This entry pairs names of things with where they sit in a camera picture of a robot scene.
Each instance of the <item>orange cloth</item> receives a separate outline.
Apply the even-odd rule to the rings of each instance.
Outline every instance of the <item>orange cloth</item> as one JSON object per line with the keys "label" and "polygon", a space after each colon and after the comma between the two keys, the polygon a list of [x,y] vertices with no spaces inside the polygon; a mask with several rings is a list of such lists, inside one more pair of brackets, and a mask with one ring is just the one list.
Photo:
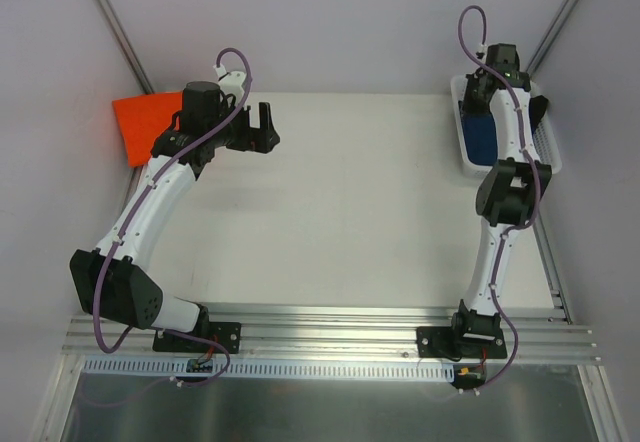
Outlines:
{"label": "orange cloth", "polygon": [[182,92],[140,95],[113,101],[131,167],[146,164],[158,136],[171,124],[171,116],[182,108]]}

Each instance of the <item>mounting plate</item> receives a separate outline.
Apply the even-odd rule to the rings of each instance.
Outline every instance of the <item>mounting plate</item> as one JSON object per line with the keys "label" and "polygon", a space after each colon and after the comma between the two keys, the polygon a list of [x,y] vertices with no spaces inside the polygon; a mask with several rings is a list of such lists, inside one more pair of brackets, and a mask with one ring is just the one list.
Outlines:
{"label": "mounting plate", "polygon": [[504,343],[502,330],[499,337],[491,345],[454,344],[453,329],[447,327],[418,327],[416,329],[416,343],[418,356],[422,359],[482,359],[482,349],[487,350],[487,360],[506,359],[507,347]]}
{"label": "mounting plate", "polygon": [[[230,354],[237,354],[240,351],[240,335],[242,324],[238,322],[209,322],[209,333],[207,338],[215,340],[222,345]],[[166,332],[162,338],[156,332],[153,338],[154,352],[183,352],[188,354],[204,354],[209,350],[209,346],[199,342],[182,339]]]}

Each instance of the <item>table surface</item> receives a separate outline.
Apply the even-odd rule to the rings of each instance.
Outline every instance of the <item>table surface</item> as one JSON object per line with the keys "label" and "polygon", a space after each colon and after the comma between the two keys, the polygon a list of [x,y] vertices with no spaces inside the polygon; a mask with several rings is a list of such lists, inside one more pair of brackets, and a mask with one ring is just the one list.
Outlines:
{"label": "table surface", "polygon": [[[180,201],[150,276],[202,302],[457,307],[473,273],[479,181],[462,175],[446,96],[253,94],[281,143],[220,149]],[[533,231],[507,308],[553,307]]]}

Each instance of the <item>purple cable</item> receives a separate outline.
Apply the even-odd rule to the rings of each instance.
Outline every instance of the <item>purple cable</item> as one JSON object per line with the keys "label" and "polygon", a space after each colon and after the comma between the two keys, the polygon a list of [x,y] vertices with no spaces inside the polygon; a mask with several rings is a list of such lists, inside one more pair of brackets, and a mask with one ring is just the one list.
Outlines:
{"label": "purple cable", "polygon": [[[202,387],[202,386],[208,385],[208,384],[212,383],[214,380],[216,380],[217,378],[219,378],[222,374],[224,374],[229,369],[229,366],[231,365],[231,356],[229,355],[229,351],[227,351],[227,349],[225,349],[224,346],[218,344],[217,342],[214,342],[213,340],[202,339],[200,337],[194,337],[192,335],[184,334],[184,333],[178,332],[176,330],[165,330],[165,333],[171,334],[171,335],[175,335],[175,336],[181,337],[183,339],[191,340],[193,342],[199,342],[201,344],[210,345],[210,346],[214,347],[215,349],[219,350],[220,352],[222,352],[224,354],[225,358],[226,358],[226,363],[225,363],[224,367],[222,367],[215,374],[207,377],[205,380],[202,380],[200,382],[187,382],[187,381],[183,380],[182,384],[185,387]],[[139,398],[141,398],[144,394],[149,392],[149,390],[151,390],[156,385],[159,385],[162,382],[171,382],[172,378],[161,377],[159,379],[154,380],[150,384],[146,385],[145,387],[143,387],[139,391],[134,392],[133,394],[129,395],[128,397],[125,397],[123,400],[120,400],[118,402],[106,402],[106,403],[95,402],[95,401],[87,398],[87,396],[84,394],[84,390],[83,390],[84,389],[84,380],[85,379],[84,379],[84,375],[83,375],[83,376],[81,376],[80,381],[78,382],[77,393],[78,393],[78,399],[79,400],[81,400],[83,403],[85,403],[87,405],[90,405],[91,407],[96,407],[96,408],[99,408],[99,409],[114,409],[116,407],[121,407],[123,405],[126,405],[129,402],[133,402],[134,400],[138,400]]]}
{"label": "purple cable", "polygon": [[[162,175],[167,171],[167,169],[169,169],[169,167],[171,167],[174,163],[176,163],[183,155],[187,154],[188,152],[190,152],[191,150],[195,149],[196,147],[199,147],[204,142],[206,142],[211,137],[213,137],[218,132],[220,132],[222,129],[224,129],[227,125],[229,125],[231,123],[231,121],[235,118],[235,116],[238,115],[238,113],[240,113],[240,111],[244,107],[244,104],[246,103],[247,98],[249,97],[249,91],[251,90],[251,82],[252,82],[251,67],[249,66],[249,61],[244,56],[244,54],[242,52],[240,52],[238,49],[234,49],[232,47],[228,47],[228,48],[222,50],[218,54],[218,57],[216,58],[216,66],[220,66],[220,62],[222,61],[222,57],[224,55],[228,54],[228,53],[236,54],[238,57],[240,57],[240,60],[244,64],[244,69],[245,69],[246,74],[247,74],[246,90],[244,92],[244,95],[242,96],[242,98],[240,99],[238,104],[236,105],[235,109],[233,109],[231,114],[229,114],[226,119],[224,119],[220,124],[218,124],[216,127],[211,129],[209,132],[204,134],[202,137],[200,137],[199,139],[195,140],[194,142],[192,142],[191,144],[186,146],[184,149],[182,149],[180,152],[178,152],[176,155],[174,155],[169,161],[167,161],[167,163],[164,164],[160,168],[160,170],[158,170],[158,172],[156,172],[156,174],[151,178],[151,180],[154,183],[157,182],[160,179],[160,177],[162,177]],[[142,191],[142,193],[140,194],[140,197],[138,197],[138,199],[135,201],[135,203],[131,207],[131,210],[129,211],[129,213],[125,217],[124,222],[122,223],[122,226],[120,227],[120,230],[118,230],[118,234],[117,235],[118,235],[119,239],[122,240],[122,238],[126,235],[127,228],[131,224],[131,221],[133,220],[134,216],[136,215],[136,213],[138,212],[138,210],[140,209],[140,207],[144,203],[145,199],[147,198],[147,196],[149,195],[149,192],[151,192],[151,190],[153,190],[153,187],[151,185],[147,185],[144,188],[144,190]],[[102,263],[102,267],[100,268],[100,272],[98,273],[98,280],[96,282],[96,289],[95,289],[95,292],[93,294],[93,307],[92,307],[92,311],[93,311],[93,333],[94,333],[94,335],[96,337],[96,342],[98,343],[98,347],[100,347],[100,350],[102,350],[103,352],[105,352],[107,354],[112,354],[116,350],[118,350],[120,348],[120,345],[122,345],[122,342],[124,342],[124,339],[127,337],[127,335],[129,334],[129,332],[132,329],[132,327],[127,327],[124,330],[124,332],[122,332],[122,334],[118,338],[117,342],[112,347],[109,347],[105,343],[104,337],[102,335],[102,329],[100,327],[100,298],[102,296],[102,286],[104,285],[104,280],[105,280],[106,275],[107,275],[107,269],[109,268],[109,264],[113,260],[113,256],[115,255],[117,250],[118,250],[118,242],[114,241],[113,244],[111,245],[111,249],[109,249],[109,252],[107,253],[107,256],[104,259],[104,262]]]}
{"label": "purple cable", "polygon": [[[500,74],[496,70],[492,69],[488,65],[484,64],[473,53],[471,53],[471,51],[467,48],[467,46],[464,43],[464,38],[462,37],[462,23],[464,22],[465,15],[470,10],[477,10],[478,12],[480,12],[480,15],[482,16],[482,25],[483,25],[483,29],[482,29],[482,39],[483,40],[482,40],[482,43],[484,44],[485,41],[486,41],[486,37],[487,37],[487,16],[486,16],[484,10],[482,9],[482,7],[480,7],[478,5],[470,5],[469,7],[467,7],[466,9],[464,9],[462,11],[462,13],[460,14],[460,19],[458,20],[458,40],[460,41],[460,46],[462,47],[462,50],[467,55],[467,57],[469,57],[481,69],[489,72],[491,75],[496,77],[500,82],[502,82],[504,87],[507,89],[507,92],[509,92],[509,95],[511,96],[511,99],[513,100],[513,104],[514,104],[514,107],[515,107],[516,115],[518,117],[518,132],[519,132],[519,138],[520,138],[520,151],[522,152],[523,157],[525,159],[527,159],[527,162],[531,166],[531,171],[533,173],[533,185],[535,187],[535,197],[534,197],[534,203],[533,203],[533,212],[531,213],[531,217],[529,218],[529,220],[526,221],[523,225],[513,225],[511,227],[508,227],[502,233],[502,236],[500,237],[500,244],[498,245],[498,251],[496,252],[496,261],[493,264],[493,270],[491,271],[490,287],[495,287],[496,280],[498,279],[498,270],[500,268],[500,260],[502,259],[502,253],[504,252],[504,247],[505,247],[505,244],[506,244],[506,236],[508,236],[509,233],[511,231],[513,231],[513,230],[528,229],[529,227],[531,227],[533,225],[535,220],[538,218],[539,207],[540,207],[540,192],[541,192],[541,190],[540,190],[540,176],[538,174],[538,167],[536,166],[535,161],[533,160],[533,157],[531,157],[531,155],[529,154],[529,152],[526,149],[526,145],[527,144],[526,144],[526,137],[525,137],[524,117],[522,116],[522,107],[520,106],[520,101],[518,100],[518,96],[516,95],[515,91],[513,90],[513,87],[511,87],[511,85],[509,84],[507,79],[505,79],[502,76],[502,74]],[[507,360],[507,363],[504,364],[504,366],[498,371],[498,373],[496,375],[494,375],[491,379],[489,379],[487,382],[485,382],[484,387],[488,387],[489,385],[493,384],[496,380],[498,380],[500,377],[502,377],[502,375],[504,375],[504,373],[507,370],[509,370],[509,368],[513,364],[513,361],[516,358],[516,355],[518,354],[518,348],[520,346],[520,338],[518,336],[518,330],[516,329],[516,326],[513,324],[511,319],[507,316],[507,314],[504,312],[504,310],[500,306],[500,303],[498,302],[498,296],[496,294],[495,288],[491,288],[491,299],[493,300],[493,305],[495,305],[496,310],[500,314],[500,317],[502,317],[504,319],[504,321],[509,326],[509,329],[511,329],[511,331],[513,332],[513,350],[511,351],[511,356],[509,357],[509,360]]]}

